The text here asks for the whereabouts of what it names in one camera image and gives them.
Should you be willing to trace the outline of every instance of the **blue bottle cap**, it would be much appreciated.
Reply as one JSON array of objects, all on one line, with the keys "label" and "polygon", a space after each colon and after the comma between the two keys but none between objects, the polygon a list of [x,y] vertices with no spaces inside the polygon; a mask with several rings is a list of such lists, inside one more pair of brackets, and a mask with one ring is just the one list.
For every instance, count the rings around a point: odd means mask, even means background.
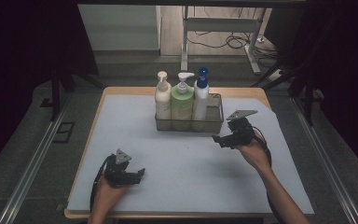
[{"label": "blue bottle cap", "polygon": [[205,88],[208,86],[208,79],[207,79],[207,75],[208,75],[208,68],[207,67],[201,67],[199,70],[199,78],[197,79],[197,86],[199,88]]}]

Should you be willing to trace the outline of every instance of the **wall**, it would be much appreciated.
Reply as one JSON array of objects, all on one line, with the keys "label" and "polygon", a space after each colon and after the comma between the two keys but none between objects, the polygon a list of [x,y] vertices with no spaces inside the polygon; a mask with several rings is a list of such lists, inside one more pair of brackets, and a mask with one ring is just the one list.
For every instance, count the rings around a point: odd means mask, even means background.
[{"label": "wall", "polygon": [[78,8],[93,50],[159,49],[160,6]]}]

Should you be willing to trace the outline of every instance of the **metal rail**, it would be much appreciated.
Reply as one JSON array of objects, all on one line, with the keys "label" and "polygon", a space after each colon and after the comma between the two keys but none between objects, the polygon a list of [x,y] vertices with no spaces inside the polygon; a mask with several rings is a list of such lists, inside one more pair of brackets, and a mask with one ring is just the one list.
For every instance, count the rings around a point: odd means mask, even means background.
[{"label": "metal rail", "polygon": [[348,221],[352,224],[358,224],[358,210],[351,198],[351,195],[348,193],[341,179],[339,178],[336,169],[334,168],[333,163],[330,161],[324,146],[322,145],[318,135],[316,134],[313,127],[309,126],[306,119],[303,116],[302,105],[298,99],[291,98],[293,105],[296,108],[296,113],[298,115],[301,124],[310,139],[313,149],[316,152],[316,155],[321,162],[321,165],[324,169],[324,172],[329,180],[334,192],[337,195],[339,202],[341,203],[342,209],[344,210]]},{"label": "metal rail", "polygon": [[68,92],[65,95],[62,101],[63,106],[61,112],[58,114],[57,118],[54,121],[50,122],[42,141],[40,142],[33,157],[28,163],[28,166],[22,174],[20,181],[17,183],[16,188],[14,188],[4,210],[1,213],[0,223],[13,223],[16,215],[19,213],[25,196],[27,195],[29,188],[34,182],[36,173],[39,170],[39,167],[42,164],[46,153],[48,152],[48,148],[51,144],[51,141],[53,140],[54,134],[57,132],[60,126],[62,118],[66,112],[66,108],[71,100],[71,97],[71,92]]}]

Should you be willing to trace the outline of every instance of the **pump bottle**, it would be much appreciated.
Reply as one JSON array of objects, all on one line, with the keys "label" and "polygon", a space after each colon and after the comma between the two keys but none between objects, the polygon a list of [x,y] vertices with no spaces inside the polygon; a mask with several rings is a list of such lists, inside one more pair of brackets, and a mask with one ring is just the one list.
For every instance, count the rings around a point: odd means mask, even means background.
[{"label": "pump bottle", "polygon": [[156,86],[156,124],[158,130],[171,128],[171,84],[167,82],[167,73],[158,72],[158,85]]},{"label": "pump bottle", "polygon": [[[193,105],[193,120],[205,120],[208,95],[209,95],[209,84],[207,75],[209,73],[208,68],[201,67],[199,70],[199,77],[194,83],[194,105]],[[203,128],[203,122],[193,121],[192,127],[195,131],[201,132]]]},{"label": "pump bottle", "polygon": [[186,84],[186,79],[194,74],[181,72],[178,76],[180,83],[171,90],[172,126],[177,131],[186,131],[190,128],[194,95],[194,90]]}]

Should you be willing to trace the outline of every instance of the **metal frame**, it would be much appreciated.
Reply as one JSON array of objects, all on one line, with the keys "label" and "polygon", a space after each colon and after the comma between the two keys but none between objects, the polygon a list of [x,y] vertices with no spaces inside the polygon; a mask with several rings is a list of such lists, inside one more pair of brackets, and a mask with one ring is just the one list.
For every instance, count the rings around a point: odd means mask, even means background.
[{"label": "metal frame", "polygon": [[291,98],[291,101],[296,109],[298,119],[300,120],[304,131],[306,132],[312,144],[312,147],[316,152],[319,162],[324,169],[327,179],[329,180],[331,187],[337,195],[338,201],[341,203],[345,215],[347,215],[348,221],[351,224],[358,224],[358,209],[356,207],[356,204],[354,203],[353,199],[351,198],[351,195],[349,194],[348,190],[345,188],[344,184],[339,178],[339,175],[337,174],[333,163],[330,161],[317,133],[315,132],[313,127],[308,124],[306,118],[303,116],[303,109],[301,103],[298,99],[295,98]]},{"label": "metal frame", "polygon": [[17,183],[16,188],[14,188],[13,193],[11,194],[4,210],[1,213],[0,223],[13,223],[16,215],[19,213],[25,196],[27,195],[28,190],[34,182],[37,171],[39,170],[43,159],[45,159],[45,155],[48,152],[48,148],[51,144],[51,141],[53,140],[54,134],[57,132],[60,126],[66,108],[69,105],[71,96],[72,93],[69,92],[63,99],[62,110],[59,112],[56,119],[50,122],[42,141],[36,149],[33,157],[30,159],[30,162],[28,163],[24,173],[22,173],[20,181]]},{"label": "metal frame", "polygon": [[223,18],[189,18],[188,6],[185,6],[185,15],[183,17],[183,43],[182,59],[180,68],[187,71],[187,32],[204,31],[204,32],[238,32],[253,33],[249,46],[245,46],[246,55],[252,66],[255,75],[260,75],[260,68],[253,54],[255,41],[260,32],[266,9],[263,7],[257,20],[254,19],[223,19]]}]

